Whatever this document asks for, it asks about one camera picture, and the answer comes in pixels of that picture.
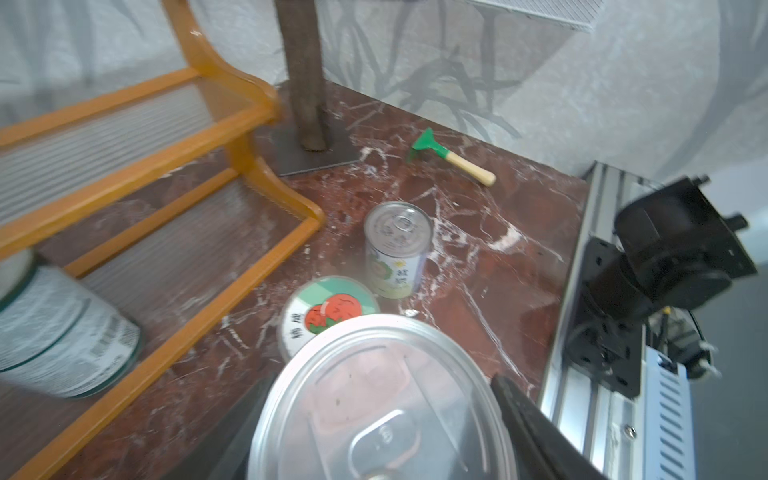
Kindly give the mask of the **silver pull-tab can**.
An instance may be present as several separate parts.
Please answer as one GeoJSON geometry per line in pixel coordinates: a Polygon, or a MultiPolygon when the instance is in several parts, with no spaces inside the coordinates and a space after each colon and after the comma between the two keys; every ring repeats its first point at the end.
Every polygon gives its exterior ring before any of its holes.
{"type": "Polygon", "coordinates": [[[515,479],[489,380],[449,336],[371,314],[309,341],[272,385],[251,479],[515,479]]]}

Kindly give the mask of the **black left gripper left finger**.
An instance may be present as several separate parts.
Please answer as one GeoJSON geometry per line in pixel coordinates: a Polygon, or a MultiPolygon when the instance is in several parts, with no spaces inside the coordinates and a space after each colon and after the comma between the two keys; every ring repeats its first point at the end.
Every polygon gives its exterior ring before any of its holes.
{"type": "Polygon", "coordinates": [[[265,377],[251,387],[163,479],[246,479],[252,438],[275,380],[265,377]]]}

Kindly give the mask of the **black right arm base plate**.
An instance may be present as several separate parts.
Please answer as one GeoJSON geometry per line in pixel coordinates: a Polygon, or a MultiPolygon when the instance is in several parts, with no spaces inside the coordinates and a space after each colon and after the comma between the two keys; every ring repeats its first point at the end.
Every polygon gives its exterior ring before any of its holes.
{"type": "Polygon", "coordinates": [[[614,244],[587,242],[564,357],[612,392],[634,399],[641,390],[641,314],[647,306],[626,255],[614,244]]]}

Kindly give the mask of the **black label can bottom shelf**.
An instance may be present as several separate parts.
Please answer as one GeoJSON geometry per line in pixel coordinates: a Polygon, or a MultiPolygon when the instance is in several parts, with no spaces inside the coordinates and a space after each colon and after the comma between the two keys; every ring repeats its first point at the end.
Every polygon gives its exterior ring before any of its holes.
{"type": "Polygon", "coordinates": [[[141,328],[31,249],[1,261],[1,381],[56,398],[95,395],[137,361],[141,328]]]}

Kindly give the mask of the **tomato lid jar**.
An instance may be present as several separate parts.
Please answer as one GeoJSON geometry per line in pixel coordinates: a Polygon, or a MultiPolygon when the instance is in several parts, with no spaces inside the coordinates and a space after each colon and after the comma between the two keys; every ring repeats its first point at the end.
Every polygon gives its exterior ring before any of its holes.
{"type": "Polygon", "coordinates": [[[379,312],[375,295],[357,280],[325,276],[307,282],[289,297],[280,314],[277,340],[281,357],[288,362],[328,328],[379,312]]]}

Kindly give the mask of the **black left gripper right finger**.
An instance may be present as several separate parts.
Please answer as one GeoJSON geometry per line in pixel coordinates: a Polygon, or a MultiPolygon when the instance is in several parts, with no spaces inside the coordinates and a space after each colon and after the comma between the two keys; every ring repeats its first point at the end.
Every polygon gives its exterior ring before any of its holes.
{"type": "Polygon", "coordinates": [[[606,479],[514,381],[496,374],[490,387],[525,478],[606,479]]]}

